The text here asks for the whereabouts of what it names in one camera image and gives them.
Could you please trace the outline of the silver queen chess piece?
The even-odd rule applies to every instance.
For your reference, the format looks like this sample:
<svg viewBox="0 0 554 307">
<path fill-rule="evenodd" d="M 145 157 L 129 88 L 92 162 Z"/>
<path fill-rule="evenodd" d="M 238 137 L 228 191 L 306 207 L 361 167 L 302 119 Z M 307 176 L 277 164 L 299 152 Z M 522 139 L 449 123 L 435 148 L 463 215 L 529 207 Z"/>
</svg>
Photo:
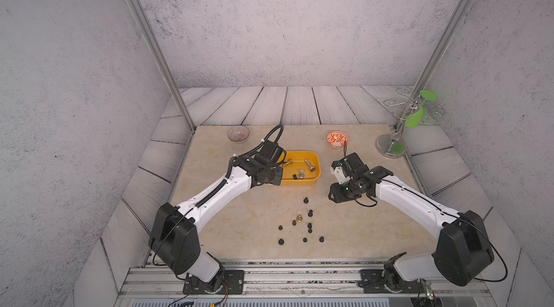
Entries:
<svg viewBox="0 0 554 307">
<path fill-rule="evenodd" d="M 316 171 L 315 166 L 312 165 L 312 163 L 311 163 L 309 160 L 306 159 L 304 162 L 308 165 L 309 170 L 310 170 L 311 172 L 315 172 L 315 171 Z"/>
</svg>

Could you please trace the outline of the green cup on stand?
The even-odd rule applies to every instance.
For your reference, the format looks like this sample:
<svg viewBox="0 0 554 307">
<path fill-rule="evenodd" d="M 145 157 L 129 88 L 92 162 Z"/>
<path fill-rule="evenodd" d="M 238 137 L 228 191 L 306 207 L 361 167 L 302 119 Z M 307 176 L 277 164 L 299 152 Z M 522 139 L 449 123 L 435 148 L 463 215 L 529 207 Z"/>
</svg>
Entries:
<svg viewBox="0 0 554 307">
<path fill-rule="evenodd" d="M 435 125 L 434 118 L 426 113 L 425 103 L 435 102 L 437 95 L 431 91 L 421 90 L 413 101 L 410 114 L 406 117 L 405 126 L 407 128 L 417 128 L 419 125 Z"/>
</svg>

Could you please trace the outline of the yellow plastic storage box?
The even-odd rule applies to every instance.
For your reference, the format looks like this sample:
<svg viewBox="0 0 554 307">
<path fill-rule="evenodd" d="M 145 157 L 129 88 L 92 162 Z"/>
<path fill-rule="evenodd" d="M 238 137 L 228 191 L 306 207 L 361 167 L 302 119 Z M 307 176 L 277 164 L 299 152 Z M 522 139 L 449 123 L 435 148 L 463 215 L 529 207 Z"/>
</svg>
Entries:
<svg viewBox="0 0 554 307">
<path fill-rule="evenodd" d="M 289 159 L 292 159 L 292 164 L 287 166 L 281 165 L 281 167 L 284 169 L 281 186 L 300 187 L 313 185 L 320 178 L 320 159 L 316 153 L 312 151 L 290 151 L 287 153 L 285 161 L 288 161 Z M 308 165 L 304 162 L 306 159 L 315 166 L 315 172 L 311 172 L 309 170 Z M 304 179 L 293 179 L 294 174 L 296 174 L 298 177 L 298 173 L 301 169 L 304 170 Z"/>
</svg>

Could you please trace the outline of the left aluminium corner post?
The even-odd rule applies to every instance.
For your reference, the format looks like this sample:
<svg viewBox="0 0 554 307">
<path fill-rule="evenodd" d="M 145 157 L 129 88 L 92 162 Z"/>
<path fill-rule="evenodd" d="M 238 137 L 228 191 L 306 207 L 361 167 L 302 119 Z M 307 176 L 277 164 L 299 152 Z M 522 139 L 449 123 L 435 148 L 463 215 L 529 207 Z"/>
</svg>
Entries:
<svg viewBox="0 0 554 307">
<path fill-rule="evenodd" d="M 141 31 L 142 37 L 144 38 L 147 47 L 154 58 L 154 61 L 160 71 L 164 82 L 166 83 L 168 90 L 170 92 L 175 105 L 180 112 L 180 115 L 183 117 L 187 128 L 192 132 L 196 131 L 196 126 L 193 123 L 193 120 L 188 112 L 187 106 L 183 101 L 181 93 L 177 87 L 175 79 L 171 73 L 170 67 L 167 64 L 161 47 L 155 37 L 154 31 L 151 28 L 151 25 L 148 21 L 148 18 L 144 12 L 144 9 L 141 5 L 140 0 L 126 0 L 128 7 L 131 10 L 131 14 L 134 17 L 135 22 L 138 24 L 138 27 Z"/>
</svg>

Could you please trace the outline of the aluminium corner post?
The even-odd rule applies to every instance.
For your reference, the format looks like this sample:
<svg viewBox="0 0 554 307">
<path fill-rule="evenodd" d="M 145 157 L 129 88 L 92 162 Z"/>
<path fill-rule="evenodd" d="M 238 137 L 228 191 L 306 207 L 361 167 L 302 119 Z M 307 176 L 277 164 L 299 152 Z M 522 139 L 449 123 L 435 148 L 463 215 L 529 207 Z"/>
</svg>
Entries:
<svg viewBox="0 0 554 307">
<path fill-rule="evenodd" d="M 160 71 L 164 82 L 166 83 L 168 90 L 170 92 L 175 105 L 180 112 L 180 115 L 183 117 L 187 128 L 192 132 L 196 131 L 196 126 L 193 123 L 193 120 L 188 112 L 187 106 L 183 101 L 181 93 L 177 87 L 175 79 L 171 73 L 170 67 L 167 64 L 161 47 L 155 37 L 154 31 L 151 28 L 151 25 L 148 21 L 148 18 L 144 12 L 144 9 L 141 5 L 140 0 L 126 0 L 128 7 L 131 10 L 131 14 L 134 17 L 135 22 L 138 24 L 138 27 L 141 31 L 142 37 L 144 38 L 147 47 L 154 58 L 154 61 Z"/>
<path fill-rule="evenodd" d="M 447 25 L 444 28 L 444 31 L 441 34 L 436 46 L 434 47 L 433 53 L 431 53 L 431 56 L 428 59 L 428 62 L 425 64 L 424 69 L 422 70 L 420 76 L 418 77 L 417 82 L 413 87 L 413 91 L 409 96 L 408 102 L 404 106 L 403 115 L 400 117 L 400 119 L 397 120 L 395 125 L 392 127 L 395 130 L 394 133 L 398 132 L 404 126 L 407 111 L 411 108 L 411 105 L 415 102 L 419 92 L 425 89 L 425 87 L 427 87 L 428 82 L 432 78 L 444 53 L 447 51 L 447 48 L 449 47 L 450 42 L 455 36 L 457 28 L 463 21 L 466 13 L 469 11 L 472 5 L 472 2 L 473 0 L 459 0 L 457 5 L 454 7 L 454 11 L 450 16 L 449 21 L 447 22 Z"/>
</svg>

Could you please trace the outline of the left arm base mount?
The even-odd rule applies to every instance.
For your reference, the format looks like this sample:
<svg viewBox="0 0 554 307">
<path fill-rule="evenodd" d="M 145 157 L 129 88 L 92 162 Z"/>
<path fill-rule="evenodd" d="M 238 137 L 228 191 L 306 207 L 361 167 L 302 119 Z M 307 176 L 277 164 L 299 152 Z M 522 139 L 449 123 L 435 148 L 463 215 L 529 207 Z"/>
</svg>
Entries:
<svg viewBox="0 0 554 307">
<path fill-rule="evenodd" d="M 244 290 L 245 271 L 226 269 L 215 260 L 203 272 L 189 271 L 183 293 L 191 295 L 241 295 Z"/>
</svg>

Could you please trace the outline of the aluminium rail frame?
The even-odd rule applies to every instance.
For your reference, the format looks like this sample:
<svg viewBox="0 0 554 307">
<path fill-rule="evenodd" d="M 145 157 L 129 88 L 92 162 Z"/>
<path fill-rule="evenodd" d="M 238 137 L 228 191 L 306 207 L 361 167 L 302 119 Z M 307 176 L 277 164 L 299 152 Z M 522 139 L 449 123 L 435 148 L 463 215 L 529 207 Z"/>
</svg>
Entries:
<svg viewBox="0 0 554 307">
<path fill-rule="evenodd" d="M 131 269 L 117 306 L 494 306 L 480 281 L 446 280 L 385 288 L 381 259 L 276 259 L 223 262 L 225 282 L 214 293 L 196 278 L 176 278 L 166 266 Z"/>
</svg>

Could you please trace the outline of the orange patterned ceramic bowl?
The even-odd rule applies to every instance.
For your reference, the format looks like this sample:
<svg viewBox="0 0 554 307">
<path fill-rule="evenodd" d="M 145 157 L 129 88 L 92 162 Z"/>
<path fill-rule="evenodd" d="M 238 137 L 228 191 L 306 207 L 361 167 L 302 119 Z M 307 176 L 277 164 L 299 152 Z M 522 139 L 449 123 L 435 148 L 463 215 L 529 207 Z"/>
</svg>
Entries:
<svg viewBox="0 0 554 307">
<path fill-rule="evenodd" d="M 327 134 L 326 141 L 331 148 L 343 149 L 350 143 L 349 136 L 346 133 L 334 130 Z"/>
</svg>

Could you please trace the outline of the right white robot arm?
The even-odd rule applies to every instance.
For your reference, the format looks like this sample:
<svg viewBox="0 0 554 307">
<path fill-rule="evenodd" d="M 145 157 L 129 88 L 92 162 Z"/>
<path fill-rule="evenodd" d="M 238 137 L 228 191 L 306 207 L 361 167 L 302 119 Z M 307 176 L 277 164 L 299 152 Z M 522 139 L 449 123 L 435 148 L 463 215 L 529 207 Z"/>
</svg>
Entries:
<svg viewBox="0 0 554 307">
<path fill-rule="evenodd" d="M 441 279 L 463 287 L 478 280 L 480 273 L 501 257 L 477 213 L 462 213 L 436 203 L 382 166 L 353 169 L 345 161 L 335 161 L 330 171 L 337 180 L 330 187 L 331 201 L 357 202 L 366 195 L 374 203 L 386 202 L 423 226 L 437 241 L 432 253 L 410 257 L 400 253 L 385 262 L 382 276 L 388 291 L 399 293 L 410 282 Z"/>
</svg>

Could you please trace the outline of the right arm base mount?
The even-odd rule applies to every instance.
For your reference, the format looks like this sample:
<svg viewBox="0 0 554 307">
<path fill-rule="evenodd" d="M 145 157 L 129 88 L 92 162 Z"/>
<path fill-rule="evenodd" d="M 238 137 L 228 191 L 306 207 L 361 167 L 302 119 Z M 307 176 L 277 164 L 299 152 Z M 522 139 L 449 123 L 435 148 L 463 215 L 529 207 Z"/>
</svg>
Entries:
<svg viewBox="0 0 554 307">
<path fill-rule="evenodd" d="M 385 262 L 384 268 L 362 269 L 359 271 L 360 280 L 356 282 L 364 293 L 418 293 L 426 286 L 426 281 L 417 279 L 406 281 L 401 278 L 394 268 L 395 262 L 406 255 L 406 252 L 399 253 Z"/>
</svg>

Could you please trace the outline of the right aluminium corner post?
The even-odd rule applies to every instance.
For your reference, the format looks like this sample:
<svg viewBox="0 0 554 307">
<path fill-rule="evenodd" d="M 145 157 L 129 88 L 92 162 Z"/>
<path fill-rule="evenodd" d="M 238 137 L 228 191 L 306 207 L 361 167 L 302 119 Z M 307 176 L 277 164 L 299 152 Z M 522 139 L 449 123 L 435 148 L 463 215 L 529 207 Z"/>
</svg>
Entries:
<svg viewBox="0 0 554 307">
<path fill-rule="evenodd" d="M 394 133 L 398 132 L 404 126 L 407 111 L 411 108 L 411 105 L 415 102 L 419 92 L 425 89 L 425 87 L 427 87 L 428 82 L 432 78 L 444 53 L 447 51 L 447 48 L 449 47 L 450 42 L 455 36 L 457 28 L 463 21 L 466 13 L 469 11 L 472 5 L 472 2 L 473 0 L 459 0 L 457 5 L 454 7 L 454 11 L 450 16 L 449 21 L 447 22 L 447 25 L 444 28 L 444 31 L 441 34 L 436 46 L 434 47 L 433 53 L 431 53 L 431 56 L 428 59 L 428 62 L 425 64 L 424 69 L 422 70 L 420 76 L 418 77 L 417 82 L 413 87 L 413 91 L 409 96 L 408 102 L 404 106 L 403 115 L 400 117 L 400 119 L 397 120 L 395 125 L 392 127 L 395 130 Z"/>
</svg>

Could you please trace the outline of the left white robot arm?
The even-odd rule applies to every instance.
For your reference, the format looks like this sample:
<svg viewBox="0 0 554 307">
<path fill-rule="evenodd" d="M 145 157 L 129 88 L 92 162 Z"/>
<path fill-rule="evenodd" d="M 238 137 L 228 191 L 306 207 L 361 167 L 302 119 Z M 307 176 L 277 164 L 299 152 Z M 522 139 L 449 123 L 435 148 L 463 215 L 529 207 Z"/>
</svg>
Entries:
<svg viewBox="0 0 554 307">
<path fill-rule="evenodd" d="M 284 169 L 254 158 L 233 156 L 226 174 L 204 191 L 176 206 L 162 205 L 154 219 L 149 247 L 177 278 L 198 278 L 214 291 L 222 284 L 223 264 L 201 248 L 199 234 L 232 200 L 254 187 L 281 184 Z"/>
</svg>

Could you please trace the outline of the small clear glass bowl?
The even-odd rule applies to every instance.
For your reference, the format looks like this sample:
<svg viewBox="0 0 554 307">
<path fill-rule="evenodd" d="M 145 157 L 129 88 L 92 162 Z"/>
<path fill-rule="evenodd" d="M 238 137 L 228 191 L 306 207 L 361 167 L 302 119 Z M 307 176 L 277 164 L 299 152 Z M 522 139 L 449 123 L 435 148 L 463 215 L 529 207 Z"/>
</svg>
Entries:
<svg viewBox="0 0 554 307">
<path fill-rule="evenodd" d="M 250 130 L 242 125 L 233 126 L 227 131 L 227 138 L 234 143 L 242 143 L 250 136 Z"/>
</svg>

